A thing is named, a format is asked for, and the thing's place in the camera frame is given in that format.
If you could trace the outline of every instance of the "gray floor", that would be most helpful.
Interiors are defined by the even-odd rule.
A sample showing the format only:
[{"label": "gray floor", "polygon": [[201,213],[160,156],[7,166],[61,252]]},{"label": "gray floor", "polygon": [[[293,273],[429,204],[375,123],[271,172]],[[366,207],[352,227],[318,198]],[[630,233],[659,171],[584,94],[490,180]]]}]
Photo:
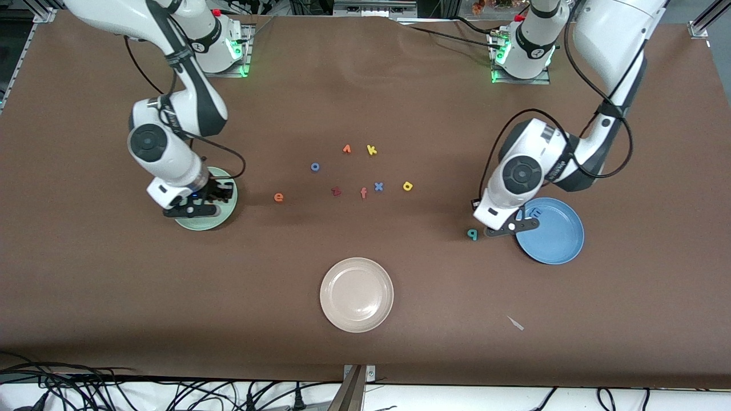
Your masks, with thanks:
[{"label": "gray floor", "polygon": [[[663,23],[688,23],[711,3],[711,0],[671,0],[662,18]],[[708,30],[713,62],[724,84],[731,105],[731,12],[726,12]]]}]

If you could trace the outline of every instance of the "brown tabletop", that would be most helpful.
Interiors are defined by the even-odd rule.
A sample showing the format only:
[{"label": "brown tabletop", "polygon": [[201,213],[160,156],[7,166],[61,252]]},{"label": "brown tabletop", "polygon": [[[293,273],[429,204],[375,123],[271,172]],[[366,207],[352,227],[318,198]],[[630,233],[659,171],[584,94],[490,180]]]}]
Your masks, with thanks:
[{"label": "brown tabletop", "polygon": [[[134,51],[167,88],[161,53]],[[513,238],[470,241],[469,201],[512,114],[542,108],[576,133],[599,98],[562,50],[550,86],[492,84],[486,54],[384,18],[277,18],[249,78],[212,80],[230,117],[216,141],[248,167],[235,216],[196,233],[162,217],[126,149],[130,107],[155,93],[123,40],[59,13],[0,116],[0,347],[181,376],[331,380],[375,363],[391,382],[728,386],[731,111],[706,42],[660,26],[628,168],[540,192],[586,230],[560,266]],[[622,134],[607,168],[625,152]],[[395,288],[390,316],[362,334],[319,305],[325,272],[354,256]]]}]

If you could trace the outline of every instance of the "blue plate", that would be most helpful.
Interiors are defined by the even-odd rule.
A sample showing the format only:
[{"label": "blue plate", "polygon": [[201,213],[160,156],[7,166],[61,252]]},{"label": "blue plate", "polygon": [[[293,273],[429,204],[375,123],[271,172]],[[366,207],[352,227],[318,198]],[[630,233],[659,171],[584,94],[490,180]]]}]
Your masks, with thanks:
[{"label": "blue plate", "polygon": [[534,260],[564,264],[579,255],[584,245],[584,226],[576,211],[566,203],[555,198],[536,198],[526,203],[526,214],[537,218],[541,225],[515,237]]}]

